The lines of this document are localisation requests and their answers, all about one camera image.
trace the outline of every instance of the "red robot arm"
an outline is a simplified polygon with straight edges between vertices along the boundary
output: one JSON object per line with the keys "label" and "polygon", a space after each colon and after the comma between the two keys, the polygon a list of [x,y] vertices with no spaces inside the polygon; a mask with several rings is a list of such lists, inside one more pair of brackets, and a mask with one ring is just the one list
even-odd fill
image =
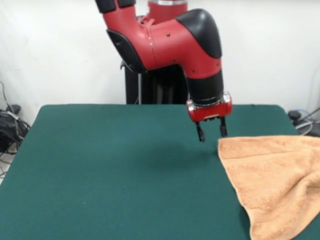
{"label": "red robot arm", "polygon": [[224,92],[222,48],[213,17],[203,9],[194,9],[155,24],[150,16],[136,16],[135,3],[96,0],[107,33],[127,67],[146,73],[180,65],[191,97],[187,109],[199,140],[205,141],[200,122],[217,118],[221,119],[221,135],[226,136],[225,116],[231,114],[232,101]]}

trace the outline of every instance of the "cable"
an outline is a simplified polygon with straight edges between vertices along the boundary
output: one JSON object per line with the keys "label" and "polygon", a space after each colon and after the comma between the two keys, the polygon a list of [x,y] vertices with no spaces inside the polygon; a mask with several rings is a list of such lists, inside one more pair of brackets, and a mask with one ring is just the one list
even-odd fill
{"label": "cable", "polygon": [[299,130],[299,129],[302,129],[302,128],[309,126],[309,128],[306,131],[303,131],[300,133],[300,135],[305,136],[312,131],[314,124],[320,124],[320,121],[308,121],[308,122],[305,122],[305,123],[302,123],[302,124],[296,126],[295,129]]}
{"label": "cable", "polygon": [[302,118],[301,120],[299,120],[299,121],[297,122],[297,124],[299,125],[299,124],[303,123],[303,121],[305,121],[306,119],[310,118],[311,116],[313,116],[314,114],[316,114],[316,113],[319,112],[319,111],[320,111],[320,107],[317,108],[316,110],[314,110],[314,111],[313,111],[312,113],[310,113],[309,115],[307,115],[307,116],[305,116],[304,118]]}
{"label": "cable", "polygon": [[310,112],[307,111],[307,110],[304,110],[304,109],[294,109],[293,111],[297,111],[297,112],[300,112],[300,113],[304,113],[306,115],[310,115]]}
{"label": "cable", "polygon": [[0,174],[0,177],[4,176],[4,175],[6,175],[6,174],[7,174],[7,171],[1,173],[1,174]]}
{"label": "cable", "polygon": [[0,80],[0,84],[2,85],[2,95],[3,95],[3,100],[5,101],[6,105],[11,109],[11,111],[14,113],[14,109],[12,108],[11,105],[9,105],[7,98],[6,98],[6,93],[5,93],[5,85],[4,83]]}

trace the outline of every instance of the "table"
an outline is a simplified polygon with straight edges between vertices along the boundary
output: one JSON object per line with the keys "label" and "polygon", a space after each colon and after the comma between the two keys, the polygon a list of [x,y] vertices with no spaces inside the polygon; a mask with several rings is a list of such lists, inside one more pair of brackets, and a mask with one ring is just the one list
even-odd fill
{"label": "table", "polygon": [[[297,134],[276,105],[236,105],[226,122],[231,137]],[[0,239],[249,239],[219,124],[200,143],[183,105],[44,106],[0,186]]]}

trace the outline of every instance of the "towel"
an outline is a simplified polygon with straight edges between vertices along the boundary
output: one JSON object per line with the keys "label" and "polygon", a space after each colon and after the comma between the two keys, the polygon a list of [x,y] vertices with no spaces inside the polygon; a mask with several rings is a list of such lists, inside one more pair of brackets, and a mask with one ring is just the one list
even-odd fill
{"label": "towel", "polygon": [[252,240],[291,240],[319,214],[320,138],[224,138],[218,154]]}

